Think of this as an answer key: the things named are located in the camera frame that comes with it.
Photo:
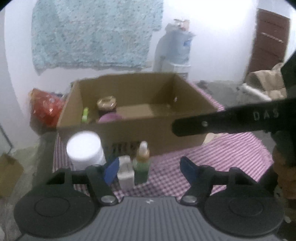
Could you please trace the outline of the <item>person's right hand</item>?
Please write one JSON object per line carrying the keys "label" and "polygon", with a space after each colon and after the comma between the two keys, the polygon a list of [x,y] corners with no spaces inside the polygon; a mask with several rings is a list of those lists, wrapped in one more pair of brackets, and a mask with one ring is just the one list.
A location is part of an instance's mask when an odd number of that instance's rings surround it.
{"label": "person's right hand", "polygon": [[273,149],[273,169],[278,175],[277,182],[283,197],[289,201],[289,207],[295,209],[295,167],[286,164],[277,146]]}

